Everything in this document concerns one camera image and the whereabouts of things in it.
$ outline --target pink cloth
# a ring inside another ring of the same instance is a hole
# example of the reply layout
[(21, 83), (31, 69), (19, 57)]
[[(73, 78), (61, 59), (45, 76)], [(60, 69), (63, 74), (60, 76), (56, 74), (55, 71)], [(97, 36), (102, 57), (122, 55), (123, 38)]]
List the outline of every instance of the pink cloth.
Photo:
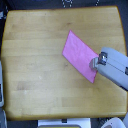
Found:
[(69, 32), (62, 54), (85, 78), (94, 82), (96, 71), (91, 70), (89, 63), (98, 55), (72, 31)]

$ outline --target table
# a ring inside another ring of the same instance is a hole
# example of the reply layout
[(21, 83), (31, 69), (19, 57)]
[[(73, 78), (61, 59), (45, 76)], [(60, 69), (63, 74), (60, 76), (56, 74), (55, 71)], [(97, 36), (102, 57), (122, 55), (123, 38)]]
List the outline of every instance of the table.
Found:
[(127, 92), (97, 73), (86, 80), (63, 56), (69, 30), (100, 53), (126, 54), (117, 7), (9, 11), (1, 62), (9, 120), (124, 116)]

